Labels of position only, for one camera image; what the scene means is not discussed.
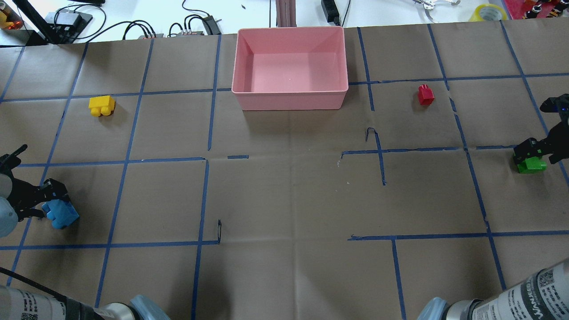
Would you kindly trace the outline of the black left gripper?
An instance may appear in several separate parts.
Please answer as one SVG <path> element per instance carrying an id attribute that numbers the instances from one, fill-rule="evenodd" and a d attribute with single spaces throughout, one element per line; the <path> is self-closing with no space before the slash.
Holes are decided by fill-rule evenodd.
<path id="1" fill-rule="evenodd" d="M 18 220 L 36 217 L 45 218 L 45 212 L 37 209 L 39 203 L 59 199 L 69 202 L 69 194 L 65 184 L 49 178 L 41 187 L 29 184 L 26 181 L 12 179 L 12 191 L 9 194 L 9 203 L 17 214 Z"/>

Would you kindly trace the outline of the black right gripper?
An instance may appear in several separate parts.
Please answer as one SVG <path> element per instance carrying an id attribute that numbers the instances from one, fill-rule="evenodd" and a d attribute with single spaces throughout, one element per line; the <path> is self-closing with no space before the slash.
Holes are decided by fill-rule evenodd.
<path id="1" fill-rule="evenodd" d="M 513 148 L 514 159 L 528 159 L 549 155 L 549 163 L 557 164 L 569 157 L 569 129 L 566 125 L 555 125 L 546 138 L 538 141 L 528 138 Z"/>

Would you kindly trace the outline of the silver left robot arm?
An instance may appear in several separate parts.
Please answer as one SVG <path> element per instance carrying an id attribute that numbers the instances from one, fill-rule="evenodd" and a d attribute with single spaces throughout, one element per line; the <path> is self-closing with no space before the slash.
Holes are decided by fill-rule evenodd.
<path id="1" fill-rule="evenodd" d="M 65 228 L 79 218 L 63 184 L 47 180 L 33 186 L 1 175 L 1 235 L 11 233 L 25 217 L 47 217 L 55 228 Z M 137 295 L 129 303 L 95 308 L 49 289 L 6 268 L 3 275 L 35 288 L 35 292 L 1 286 L 3 320 L 167 320 L 168 315 L 150 298 Z"/>

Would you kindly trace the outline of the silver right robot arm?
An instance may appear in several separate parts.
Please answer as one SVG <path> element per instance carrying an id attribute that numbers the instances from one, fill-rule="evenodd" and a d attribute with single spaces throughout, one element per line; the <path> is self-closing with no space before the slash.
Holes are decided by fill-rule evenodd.
<path id="1" fill-rule="evenodd" d="M 545 170 L 568 158 L 568 95 L 549 97 L 539 107 L 557 113 L 560 122 L 546 138 L 533 137 L 514 148 L 513 162 L 520 173 Z M 569 317 L 569 262 L 567 259 L 541 269 L 502 293 L 486 300 L 460 300 L 449 304 L 433 298 L 421 311 L 420 320 L 566 320 Z"/>

